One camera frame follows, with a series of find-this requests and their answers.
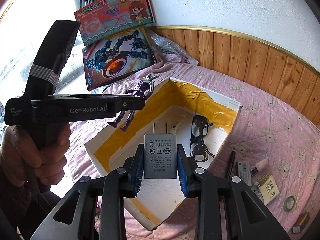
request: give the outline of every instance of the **star pattern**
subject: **star pattern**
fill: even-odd
[[[264,154],[263,158],[269,160],[271,157],[268,154]]]

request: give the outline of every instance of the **green tape roll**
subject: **green tape roll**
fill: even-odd
[[[283,209],[285,212],[292,212],[296,207],[296,199],[294,196],[289,196],[285,199]]]

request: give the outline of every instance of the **bubble wrap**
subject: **bubble wrap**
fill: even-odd
[[[190,55],[177,43],[170,41],[165,37],[159,36],[148,28],[145,28],[145,31],[150,42],[151,49],[155,55],[158,53],[176,54],[186,58],[191,65],[198,65],[199,62],[190,57]]]

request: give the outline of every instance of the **pink quilt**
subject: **pink quilt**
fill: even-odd
[[[190,65],[177,55],[160,54],[161,62],[141,70],[127,78],[124,83],[109,87],[105,93],[122,94],[149,72],[159,72],[155,83],[174,77],[241,102],[240,114],[227,147],[216,157],[212,172],[223,176],[229,154],[236,152],[236,160],[249,161],[254,165],[263,158],[269,159],[270,171],[281,194],[267,205],[291,239],[299,239],[303,233],[292,234],[291,228],[302,212],[309,212],[311,220],[320,209],[319,165],[320,131],[307,118],[288,104],[268,93],[213,70]],[[68,166],[77,181],[81,176],[99,176],[84,149],[84,143],[93,138],[107,125],[107,119],[75,122],[71,125],[71,146],[67,152]],[[295,199],[291,212],[284,210],[289,197]],[[193,239],[196,223],[196,199],[184,201],[170,218],[156,230],[149,232],[127,211],[125,223],[127,238],[134,239]],[[224,211],[221,204],[223,239],[226,239]]]

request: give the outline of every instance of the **yellow box lining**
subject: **yellow box lining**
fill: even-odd
[[[109,138],[95,152],[95,156],[106,172],[111,172],[110,158],[120,148],[123,148],[143,127],[148,125],[170,106],[186,107],[191,111],[208,118],[216,127],[223,128],[227,133],[236,119],[237,112],[216,103],[203,90],[187,82],[168,81],[157,93],[153,94],[146,102],[145,107],[135,114],[127,131],[124,133],[116,129]],[[139,200],[132,202],[140,213],[158,225],[160,223],[151,211]]]

